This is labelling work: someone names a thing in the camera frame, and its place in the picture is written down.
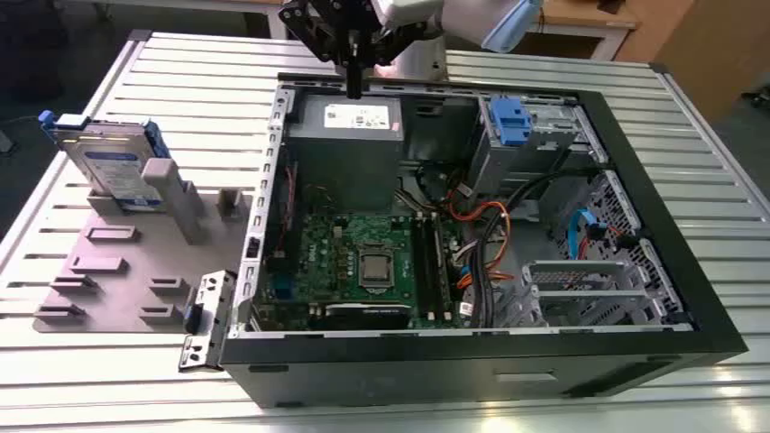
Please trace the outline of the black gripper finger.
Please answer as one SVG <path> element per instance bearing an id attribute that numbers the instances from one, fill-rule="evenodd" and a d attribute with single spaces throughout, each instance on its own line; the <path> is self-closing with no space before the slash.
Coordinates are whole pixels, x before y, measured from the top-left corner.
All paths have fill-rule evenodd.
<path id="1" fill-rule="evenodd" d="M 375 66 L 388 66 L 396 56 L 415 41 L 427 40 L 427 22 L 398 27 L 380 34 L 384 29 L 374 21 L 360 21 L 355 27 L 355 98 L 362 97 L 364 70 Z"/>
<path id="2" fill-rule="evenodd" d="M 321 21 L 309 1 L 285 1 L 277 17 L 321 62 L 332 62 L 345 78 L 348 98 L 355 98 L 355 56 L 351 31 L 336 31 Z"/>

